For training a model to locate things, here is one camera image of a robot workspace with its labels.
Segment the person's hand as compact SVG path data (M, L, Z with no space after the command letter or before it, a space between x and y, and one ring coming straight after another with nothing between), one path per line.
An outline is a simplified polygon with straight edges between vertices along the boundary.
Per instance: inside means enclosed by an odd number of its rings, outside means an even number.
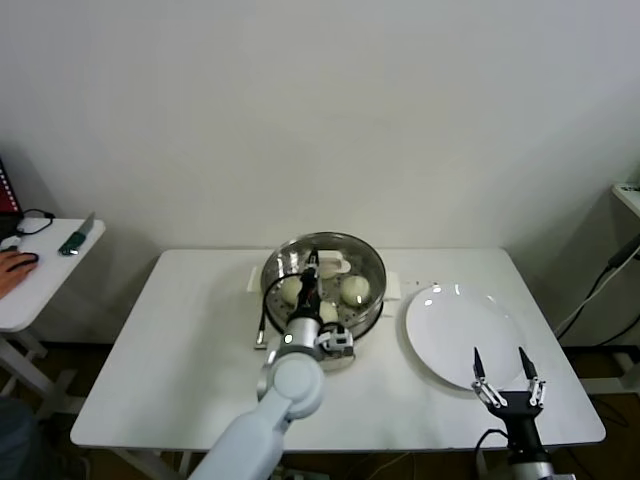
M39 257L33 253L4 251L0 263L0 298L5 298L38 266Z

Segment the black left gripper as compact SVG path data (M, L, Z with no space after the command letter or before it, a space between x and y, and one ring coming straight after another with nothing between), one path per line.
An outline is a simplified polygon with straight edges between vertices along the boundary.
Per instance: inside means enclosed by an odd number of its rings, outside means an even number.
M301 317L319 317L321 298L317 273L320 266L319 250L309 252L306 270L301 274L301 290L298 294L298 314Z

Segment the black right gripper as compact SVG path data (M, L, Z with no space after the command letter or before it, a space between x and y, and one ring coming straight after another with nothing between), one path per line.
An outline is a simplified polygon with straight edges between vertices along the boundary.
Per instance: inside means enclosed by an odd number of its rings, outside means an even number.
M477 348L474 348L474 382L472 390L488 407L489 412L500 419L506 428L508 445L513 452L538 453L543 446L535 420L544 406L546 382L538 376L534 363L522 346L518 348L522 367L529 382L528 391L499 393L486 379L484 365Z

